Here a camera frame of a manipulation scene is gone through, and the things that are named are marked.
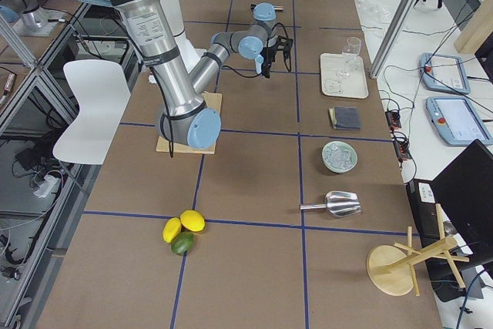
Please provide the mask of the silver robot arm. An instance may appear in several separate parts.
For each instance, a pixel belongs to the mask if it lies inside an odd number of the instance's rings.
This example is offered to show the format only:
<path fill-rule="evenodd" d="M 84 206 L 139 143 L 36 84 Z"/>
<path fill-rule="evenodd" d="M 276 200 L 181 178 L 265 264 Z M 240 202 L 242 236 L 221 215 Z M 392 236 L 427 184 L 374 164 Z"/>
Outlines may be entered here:
<path fill-rule="evenodd" d="M 207 106 L 202 93 L 233 53 L 253 60 L 257 73 L 265 76 L 277 46 L 292 44 L 288 37 L 277 35 L 275 8 L 263 2 L 254 7 L 253 23 L 248 29 L 214 35 L 209 49 L 192 68 L 187 68 L 177 42 L 184 30 L 178 0 L 78 1 L 112 7 L 120 14 L 129 38 L 163 96 L 156 130 L 171 146 L 179 143 L 205 149 L 216 142 L 220 114 Z"/>

